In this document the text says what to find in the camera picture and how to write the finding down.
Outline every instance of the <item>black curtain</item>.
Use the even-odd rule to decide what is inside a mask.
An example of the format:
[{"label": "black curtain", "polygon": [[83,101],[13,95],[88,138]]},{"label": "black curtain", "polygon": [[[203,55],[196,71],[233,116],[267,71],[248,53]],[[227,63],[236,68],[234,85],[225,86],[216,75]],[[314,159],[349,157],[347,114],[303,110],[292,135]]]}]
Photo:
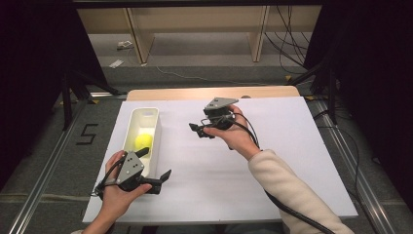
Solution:
[{"label": "black curtain", "polygon": [[[413,9],[407,1],[358,6],[363,14],[357,16],[338,51],[335,70],[341,83],[339,92],[374,156],[413,211]],[[323,9],[307,68],[325,55],[331,34],[340,28],[336,25],[338,16],[350,10]]]},{"label": "black curtain", "polygon": [[78,69],[106,80],[75,9],[1,1],[0,31],[2,188],[52,113],[63,75]]}]

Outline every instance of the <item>aluminum rail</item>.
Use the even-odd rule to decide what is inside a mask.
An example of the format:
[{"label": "aluminum rail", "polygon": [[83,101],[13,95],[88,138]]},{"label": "aluminum rail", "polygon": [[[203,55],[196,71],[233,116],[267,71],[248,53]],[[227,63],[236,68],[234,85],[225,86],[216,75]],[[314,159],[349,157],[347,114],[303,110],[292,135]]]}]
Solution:
[{"label": "aluminum rail", "polygon": [[[324,111],[327,109],[327,106],[324,102],[318,103],[317,106],[318,106],[319,111]],[[329,128],[329,132],[333,140],[335,141],[340,151],[340,154],[343,157],[344,162],[346,163],[346,166],[351,172],[351,175],[354,180],[356,180],[356,175],[357,175],[358,192],[361,195],[361,198],[363,199],[365,206],[369,211],[370,217],[372,221],[374,222],[377,231],[383,234],[392,234],[392,233],[395,234],[393,225],[391,221],[389,220],[389,217],[386,211],[380,204],[379,199],[377,198],[373,189],[369,185],[362,170],[357,166],[357,157],[359,157],[359,155],[355,156],[352,153],[349,145],[344,140],[343,135],[340,132],[340,129],[336,128],[336,126],[333,125],[329,117],[324,117],[323,121],[327,127],[334,128],[334,130]]]},{"label": "aluminum rail", "polygon": [[55,149],[53,150],[48,162],[46,163],[45,168],[43,169],[42,173],[37,179],[37,182],[35,183],[24,205],[19,211],[19,214],[15,218],[15,222],[13,223],[9,231],[10,234],[24,233],[30,219],[32,218],[37,208],[37,205],[41,200],[42,194],[45,191],[49,183],[49,180],[55,171],[56,165],[64,152],[68,139],[70,138],[73,132],[73,127],[75,126],[77,119],[79,118],[87,103],[87,100],[79,100],[79,102],[76,104],[76,108],[73,111],[73,121],[68,126],[68,128],[65,131],[63,131],[63,133],[60,135],[60,138],[58,139]]}]

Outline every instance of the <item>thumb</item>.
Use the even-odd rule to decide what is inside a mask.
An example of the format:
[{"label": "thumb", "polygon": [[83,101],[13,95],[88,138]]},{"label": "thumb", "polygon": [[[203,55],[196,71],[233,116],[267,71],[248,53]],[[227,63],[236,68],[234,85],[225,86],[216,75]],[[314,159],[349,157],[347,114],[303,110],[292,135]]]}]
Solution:
[{"label": "thumb", "polygon": [[223,131],[222,130],[218,130],[216,128],[204,128],[204,133],[214,136],[214,137],[221,137]]}]

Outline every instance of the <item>gray floor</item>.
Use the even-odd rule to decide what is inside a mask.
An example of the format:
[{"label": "gray floor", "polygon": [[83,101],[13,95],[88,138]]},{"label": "gray floor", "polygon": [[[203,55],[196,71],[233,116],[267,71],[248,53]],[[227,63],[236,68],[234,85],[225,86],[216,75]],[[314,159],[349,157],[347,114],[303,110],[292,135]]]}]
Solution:
[{"label": "gray floor", "polygon": [[[261,60],[252,62],[246,35],[242,33],[159,34],[156,35],[147,64],[143,65],[137,62],[134,50],[116,50],[119,41],[131,40],[129,35],[90,37],[109,84],[123,91],[282,85],[285,83],[285,76],[296,76],[286,72],[282,66],[293,72],[303,71],[303,68],[288,58],[280,57],[267,39],[264,40]],[[277,41],[273,34],[270,37]],[[294,37],[298,44],[307,45],[301,33],[294,34]],[[296,55],[291,47],[285,47],[285,50],[290,55]],[[117,68],[108,67],[117,59],[124,63]],[[304,95],[309,93],[309,85],[310,83],[306,83],[297,88]],[[100,92],[96,87],[90,89]],[[102,98],[97,104],[87,103],[84,107],[83,102],[73,104],[74,109],[79,110],[76,124],[67,136],[64,151],[59,154],[59,160],[51,177],[46,181],[41,200],[31,218],[28,218],[24,233],[70,233],[85,227],[82,217],[89,201],[88,194],[93,189],[122,101],[121,98]],[[309,101],[308,106],[313,115],[317,115],[325,106],[325,101]],[[348,150],[359,156],[360,175],[368,182],[368,187],[378,199],[394,233],[413,233],[412,213],[400,199],[380,165],[371,160],[374,156],[371,149],[339,98],[336,107],[338,127],[348,144]],[[328,117],[321,116],[316,123],[320,127],[328,126]],[[78,144],[90,139],[81,136],[88,124],[97,125],[88,129],[96,134],[94,142],[89,145]],[[58,100],[43,132],[32,145],[32,154],[21,161],[0,193],[0,233],[8,233],[45,165],[50,163],[51,156],[56,155],[55,146],[59,143],[62,126],[63,109]],[[333,137],[336,130],[319,128],[319,131],[346,187],[355,192],[353,174],[346,165],[342,149],[337,146]],[[344,222],[356,233],[374,233],[361,208],[364,204],[368,205],[368,201],[362,200],[360,204],[354,199],[354,202],[359,217],[346,219]],[[114,233],[139,233],[139,227],[118,225]]]}]

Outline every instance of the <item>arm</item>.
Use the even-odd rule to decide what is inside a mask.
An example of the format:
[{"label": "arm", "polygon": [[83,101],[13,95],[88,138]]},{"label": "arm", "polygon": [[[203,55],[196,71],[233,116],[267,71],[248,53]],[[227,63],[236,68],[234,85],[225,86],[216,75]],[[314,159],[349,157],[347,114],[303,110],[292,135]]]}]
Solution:
[{"label": "arm", "polygon": [[[234,113],[243,114],[235,105],[231,105],[230,108]],[[235,116],[238,123],[247,126],[241,115]],[[229,147],[243,155],[248,161],[249,170],[261,186],[283,204],[335,233],[353,233],[323,200],[295,175],[283,159],[272,150],[261,151],[246,131],[236,125],[227,131],[214,128],[204,128],[204,131],[209,135],[221,137]],[[281,215],[291,233],[319,233],[316,228],[290,214],[281,212]]]},{"label": "arm", "polygon": [[[115,153],[109,159],[105,166],[107,172],[112,167],[112,165],[114,165],[119,159],[122,158],[123,154],[124,151],[121,150]],[[109,178],[115,177],[116,173],[117,169],[113,170]],[[104,189],[103,204],[97,217],[82,233],[106,233],[106,231],[109,230],[116,219],[118,219],[128,210],[128,207],[134,201],[134,199],[146,193],[149,189],[151,189],[151,187],[152,185],[150,184],[142,184],[134,191],[125,192],[116,185],[106,186]]]}]

